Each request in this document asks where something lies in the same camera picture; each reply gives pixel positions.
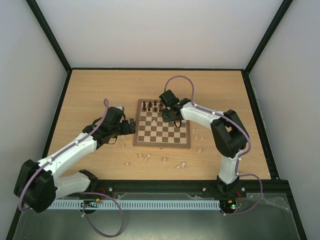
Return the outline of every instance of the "purple cable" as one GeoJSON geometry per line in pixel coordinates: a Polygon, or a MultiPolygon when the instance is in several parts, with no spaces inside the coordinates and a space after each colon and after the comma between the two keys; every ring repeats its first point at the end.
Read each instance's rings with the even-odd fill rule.
{"type": "Polygon", "coordinates": [[[245,214],[245,213],[248,213],[250,212],[251,210],[253,210],[261,201],[262,199],[262,195],[263,195],[263,187],[262,187],[262,182],[261,182],[261,179],[255,175],[255,174],[252,174],[252,173],[248,173],[248,174],[242,174],[242,175],[238,175],[239,177],[246,177],[246,176],[253,176],[253,177],[256,177],[256,179],[258,179],[259,181],[259,184],[260,184],[260,195],[259,195],[259,198],[258,200],[255,202],[255,204],[250,207],[249,209],[247,210],[244,210],[244,211],[241,211],[241,212],[234,212],[234,213],[225,213],[222,209],[220,209],[220,212],[223,213],[223,215],[226,215],[226,216],[235,216],[235,215],[241,215],[241,214],[245,214]]]}
{"type": "Polygon", "coordinates": [[[99,196],[103,196],[103,197],[105,197],[105,198],[108,198],[108,199],[112,200],[112,201],[115,203],[115,205],[119,208],[120,213],[121,213],[121,227],[120,227],[119,231],[118,231],[116,234],[114,234],[114,235],[104,234],[103,232],[99,231],[99,230],[92,224],[92,222],[89,220],[88,216],[87,216],[86,213],[85,213],[85,209],[86,209],[87,204],[83,206],[82,213],[83,213],[83,216],[88,220],[91,228],[92,228],[97,234],[101,235],[102,237],[105,237],[105,238],[114,238],[114,237],[119,236],[119,235],[122,233],[122,231],[123,231],[123,229],[124,229],[124,226],[125,226],[125,213],[124,213],[124,211],[121,209],[121,206],[119,205],[119,203],[117,203],[116,200],[114,200],[112,197],[110,197],[110,196],[108,196],[108,195],[105,195],[105,194],[99,193],[99,192],[77,192],[77,193],[78,193],[78,194],[87,194],[87,195],[99,195],[99,196]]]}
{"type": "Polygon", "coordinates": [[[170,82],[172,79],[176,79],[176,78],[183,78],[183,79],[186,79],[186,80],[188,80],[188,81],[190,82],[191,87],[192,87],[192,92],[191,92],[191,104],[192,104],[192,106],[194,106],[196,109],[202,110],[202,111],[204,111],[204,112],[206,112],[206,113],[208,113],[208,114],[213,114],[213,112],[214,112],[215,115],[217,115],[217,116],[219,116],[219,117],[227,120],[229,123],[231,123],[233,126],[235,126],[235,127],[244,135],[245,139],[246,139],[247,142],[248,142],[248,149],[247,149],[245,152],[239,154],[238,159],[239,159],[241,156],[248,154],[248,153],[250,152],[250,150],[251,150],[251,141],[250,141],[250,138],[249,138],[248,134],[247,134],[238,124],[236,124],[234,121],[232,121],[230,118],[224,116],[223,114],[220,114],[220,113],[218,113],[218,112],[215,112],[215,111],[213,111],[213,110],[211,110],[211,109],[208,110],[208,109],[206,109],[206,108],[197,106],[197,105],[195,104],[195,102],[194,102],[195,86],[194,86],[194,83],[191,81],[190,78],[188,78],[188,77],[186,77],[186,76],[182,76],[182,75],[173,76],[173,77],[171,77],[171,78],[166,82],[166,84],[165,84],[165,86],[164,86],[164,91],[167,90],[167,86],[168,86],[169,82],[170,82]]]}
{"type": "MultiPolygon", "coordinates": [[[[105,112],[104,112],[104,115],[101,119],[101,121],[99,122],[99,124],[88,134],[86,135],[85,137],[81,138],[78,142],[81,143],[82,141],[84,141],[85,139],[87,139],[89,136],[91,136],[99,127],[100,125],[102,124],[102,122],[104,121],[106,115],[107,115],[107,112],[108,112],[108,109],[109,109],[109,101],[108,99],[104,99],[103,100],[103,103],[105,105],[105,112]]],[[[76,143],[73,143],[71,144],[70,146],[66,147],[65,149],[61,150],[60,152],[58,152],[56,155],[54,155],[52,158],[51,158],[51,161],[53,162],[54,160],[56,160],[57,157],[59,157],[61,154],[65,153],[66,151],[68,151],[69,149],[71,149],[72,147],[74,147],[76,145],[76,143]]],[[[29,210],[30,207],[26,207],[26,208],[23,208],[23,200],[24,200],[24,197],[25,197],[25,194],[27,192],[27,189],[29,188],[30,184],[32,183],[32,181],[36,178],[36,176],[46,167],[50,164],[50,162],[46,162],[44,165],[42,165],[37,171],[35,171],[35,173],[30,177],[30,179],[28,180],[28,182],[26,183],[26,185],[24,186],[23,190],[22,190],[22,193],[20,195],[20,199],[19,199],[19,204],[18,204],[18,208],[21,212],[24,212],[26,210],[29,210]]]]}

